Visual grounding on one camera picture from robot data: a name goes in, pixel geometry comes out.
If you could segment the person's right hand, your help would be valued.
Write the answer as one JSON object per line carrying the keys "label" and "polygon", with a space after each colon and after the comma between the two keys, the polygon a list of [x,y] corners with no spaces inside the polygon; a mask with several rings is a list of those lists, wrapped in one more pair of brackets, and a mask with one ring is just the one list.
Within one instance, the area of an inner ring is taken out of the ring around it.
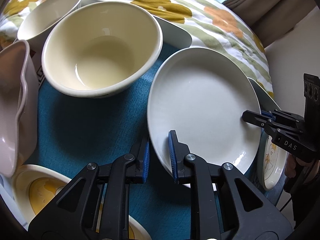
{"label": "person's right hand", "polygon": [[285,164],[285,176],[287,178],[294,178],[296,175],[295,168],[297,165],[305,166],[305,163],[300,160],[299,158],[296,158],[292,154],[289,153],[286,159],[286,164]]}

